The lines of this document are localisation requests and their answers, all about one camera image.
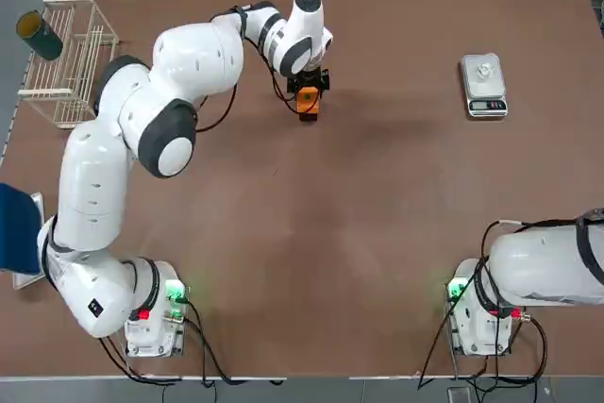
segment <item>kitchen scale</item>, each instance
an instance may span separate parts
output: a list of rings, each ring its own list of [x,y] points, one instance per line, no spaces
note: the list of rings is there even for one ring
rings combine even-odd
[[[475,118],[508,115],[506,86],[499,57],[495,54],[461,59],[468,113]]]

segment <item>green light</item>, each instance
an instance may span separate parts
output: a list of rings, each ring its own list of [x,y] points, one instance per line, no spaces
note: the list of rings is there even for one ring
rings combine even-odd
[[[166,297],[168,299],[178,299],[184,297],[185,286],[180,280],[166,280]]]
[[[468,279],[465,277],[453,277],[449,284],[447,285],[449,298],[457,299],[460,297],[461,292],[468,284]]]

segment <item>table surface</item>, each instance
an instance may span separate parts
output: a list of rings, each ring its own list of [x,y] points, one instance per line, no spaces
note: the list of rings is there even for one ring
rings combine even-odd
[[[150,62],[158,34],[260,0],[96,0],[121,53]],[[287,12],[292,0],[272,0]],[[223,368],[236,376],[407,376],[443,314],[443,284],[494,219],[602,205],[604,49],[589,0],[324,0],[335,40],[322,113],[300,124],[246,45],[231,114],[169,180],[136,165],[120,258],[171,262],[193,289]],[[495,52],[510,115],[465,114],[458,62]],[[228,93],[202,109],[209,123]],[[57,206],[67,133],[19,107],[0,177]],[[46,283],[0,276],[0,376],[116,375]],[[534,311],[552,375],[604,375],[600,308]],[[526,327],[502,373],[531,374]],[[201,374],[184,359],[146,373]],[[480,362],[462,370],[472,373]],[[446,341],[428,369],[451,375]]]

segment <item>green cup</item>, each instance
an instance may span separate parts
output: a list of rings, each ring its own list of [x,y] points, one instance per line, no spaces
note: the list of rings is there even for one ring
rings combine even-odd
[[[45,60],[57,59],[63,50],[63,42],[36,10],[19,18],[17,35]]]

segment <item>black sticker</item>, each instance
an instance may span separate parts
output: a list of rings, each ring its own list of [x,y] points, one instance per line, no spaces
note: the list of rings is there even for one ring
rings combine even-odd
[[[103,313],[103,306],[101,306],[96,299],[93,299],[88,305],[88,310],[91,311],[96,318],[98,318],[99,315]]]

